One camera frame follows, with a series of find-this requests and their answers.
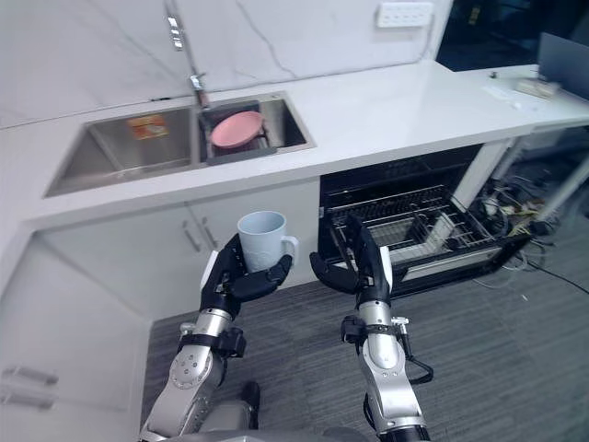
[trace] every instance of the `wall socket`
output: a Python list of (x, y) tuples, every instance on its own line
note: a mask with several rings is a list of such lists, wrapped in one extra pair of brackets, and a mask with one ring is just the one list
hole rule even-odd
[(432, 2), (383, 2), (378, 7), (378, 28), (413, 28), (427, 26), (432, 19)]

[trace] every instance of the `floor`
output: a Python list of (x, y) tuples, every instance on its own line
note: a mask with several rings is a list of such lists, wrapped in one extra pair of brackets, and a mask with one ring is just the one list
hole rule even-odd
[[(589, 221), (563, 226), (546, 268), (589, 287)], [(484, 278), (505, 280), (508, 271)], [(411, 319), (414, 353), (433, 366), (416, 387), (433, 441), (589, 440), (589, 296), (540, 271), (520, 272), (505, 288), (465, 282), (394, 301)], [(240, 385), (262, 387), (261, 428), (321, 432), (348, 425), (376, 440), (364, 421), (364, 379), (353, 347), (340, 343), (353, 299), (312, 283), (244, 305), (236, 323), (248, 339), (229, 361), (217, 400)], [(163, 388), (178, 325), (152, 330), (144, 418)]]

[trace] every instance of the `sink basin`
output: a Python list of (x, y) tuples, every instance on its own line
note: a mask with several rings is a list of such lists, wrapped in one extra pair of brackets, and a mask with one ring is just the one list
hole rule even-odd
[[(231, 155), (211, 145), (210, 132), (227, 116), (255, 109), (264, 131), (254, 147)], [(285, 93), (216, 101), (204, 112), (192, 106), (87, 123), (60, 167), (48, 197), (190, 169), (312, 147)]]

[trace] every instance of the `light blue mug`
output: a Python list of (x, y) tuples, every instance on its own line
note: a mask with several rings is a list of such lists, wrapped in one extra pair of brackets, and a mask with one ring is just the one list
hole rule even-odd
[(243, 216), (237, 232), (248, 272), (266, 270), (285, 253), (298, 261), (298, 239), (286, 236), (286, 218), (278, 212), (261, 211)]

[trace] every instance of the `marble wall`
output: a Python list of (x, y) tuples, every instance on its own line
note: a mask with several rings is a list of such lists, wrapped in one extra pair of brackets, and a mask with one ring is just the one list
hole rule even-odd
[[(377, 29), (376, 0), (177, 0), (211, 90), (433, 58), (428, 29)], [(190, 93), (163, 0), (0, 0), (0, 127)]]

